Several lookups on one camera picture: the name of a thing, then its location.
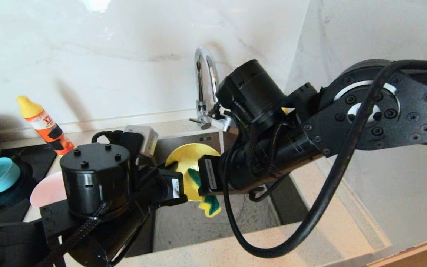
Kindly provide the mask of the green and yellow sponge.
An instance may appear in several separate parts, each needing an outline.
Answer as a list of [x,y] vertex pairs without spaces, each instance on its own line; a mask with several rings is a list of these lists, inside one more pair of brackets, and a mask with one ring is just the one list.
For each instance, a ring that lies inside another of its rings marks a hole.
[[207,218],[212,218],[221,212],[221,205],[217,199],[217,196],[207,195],[201,196],[198,192],[202,183],[200,172],[196,169],[188,169],[188,175],[190,178],[191,193],[188,194],[190,201],[198,201],[198,208],[204,211]]

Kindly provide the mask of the yellow plastic bowl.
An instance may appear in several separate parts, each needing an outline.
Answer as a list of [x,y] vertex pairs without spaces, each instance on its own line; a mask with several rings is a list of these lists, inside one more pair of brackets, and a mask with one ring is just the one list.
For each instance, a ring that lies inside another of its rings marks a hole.
[[187,195],[188,201],[199,202],[202,199],[198,194],[199,186],[188,174],[188,169],[199,171],[197,161],[204,155],[220,156],[220,153],[207,144],[190,143],[173,150],[166,159],[166,166],[173,162],[178,163],[175,171],[183,174],[183,192]]

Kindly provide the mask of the chrome gooseneck faucet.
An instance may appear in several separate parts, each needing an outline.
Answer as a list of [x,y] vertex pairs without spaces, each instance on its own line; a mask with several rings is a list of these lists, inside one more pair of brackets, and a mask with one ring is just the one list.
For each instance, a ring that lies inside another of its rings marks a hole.
[[[190,118],[190,121],[196,123],[201,130],[207,130],[212,126],[211,120],[216,119],[220,115],[220,103],[216,96],[219,86],[219,75],[213,56],[207,47],[200,46],[195,50],[194,66],[197,87],[197,100],[195,102],[197,118]],[[203,66],[207,70],[212,89],[213,107],[210,110],[207,108],[207,102],[204,97]]]

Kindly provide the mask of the pink plastic bowl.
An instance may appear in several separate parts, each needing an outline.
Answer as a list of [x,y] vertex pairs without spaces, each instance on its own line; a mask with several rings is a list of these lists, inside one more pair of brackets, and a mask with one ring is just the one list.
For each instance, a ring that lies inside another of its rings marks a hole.
[[55,172],[35,186],[29,201],[32,207],[40,208],[67,199],[64,179],[61,171]]

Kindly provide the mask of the orange dish soap bottle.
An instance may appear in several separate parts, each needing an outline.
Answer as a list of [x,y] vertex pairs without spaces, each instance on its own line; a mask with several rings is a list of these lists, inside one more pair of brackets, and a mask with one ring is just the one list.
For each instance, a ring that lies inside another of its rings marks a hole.
[[16,102],[21,116],[56,154],[65,155],[76,147],[42,105],[31,101],[27,96],[18,96]]

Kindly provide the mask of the stainless steel sink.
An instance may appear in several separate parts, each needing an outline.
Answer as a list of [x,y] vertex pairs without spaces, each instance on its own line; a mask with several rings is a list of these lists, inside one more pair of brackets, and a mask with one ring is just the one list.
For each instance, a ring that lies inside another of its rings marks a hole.
[[[224,132],[224,149],[231,147],[236,134]],[[161,136],[155,148],[156,165],[166,162],[169,154],[188,143],[207,144],[220,152],[218,131],[183,132]],[[291,178],[281,184],[261,202],[252,202],[248,195],[230,195],[232,211],[243,235],[267,228],[298,223],[308,210]],[[126,257],[170,250],[206,241],[233,236],[227,214],[207,218],[198,203],[164,207],[149,216]]]

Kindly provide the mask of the black induction cooktop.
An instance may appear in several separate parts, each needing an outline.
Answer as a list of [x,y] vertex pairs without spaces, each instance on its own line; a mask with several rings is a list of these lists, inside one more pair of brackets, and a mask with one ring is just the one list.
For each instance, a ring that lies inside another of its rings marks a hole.
[[19,166],[21,176],[13,186],[0,193],[0,223],[22,222],[31,206],[32,190],[46,177],[57,154],[49,145],[39,144],[5,149],[1,155]]

